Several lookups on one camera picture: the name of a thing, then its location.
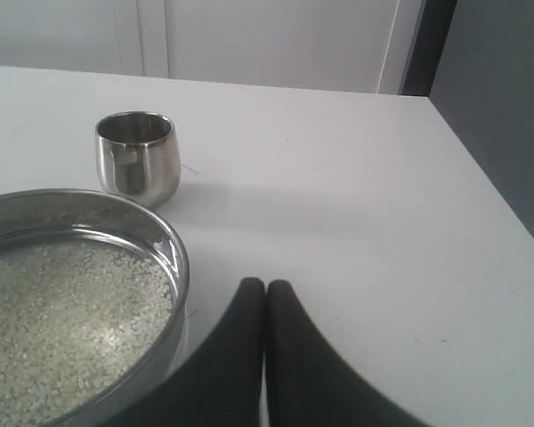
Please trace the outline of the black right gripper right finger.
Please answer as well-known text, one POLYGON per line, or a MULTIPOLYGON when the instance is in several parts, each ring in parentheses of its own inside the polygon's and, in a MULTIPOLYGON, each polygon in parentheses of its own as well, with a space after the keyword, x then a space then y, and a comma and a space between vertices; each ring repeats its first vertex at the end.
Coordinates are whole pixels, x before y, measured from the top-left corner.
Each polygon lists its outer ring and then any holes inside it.
POLYGON ((266 389, 271 426, 423 426, 360 377, 314 325, 293 287, 267 288, 266 389))

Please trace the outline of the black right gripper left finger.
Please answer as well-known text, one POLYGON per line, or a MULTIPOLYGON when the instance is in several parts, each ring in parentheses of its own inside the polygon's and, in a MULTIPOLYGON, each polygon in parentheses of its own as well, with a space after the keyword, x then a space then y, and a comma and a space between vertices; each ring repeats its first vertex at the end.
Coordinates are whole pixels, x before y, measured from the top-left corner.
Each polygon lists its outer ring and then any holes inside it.
POLYGON ((257 426, 265 285, 241 280, 214 331, 128 416, 130 426, 257 426))

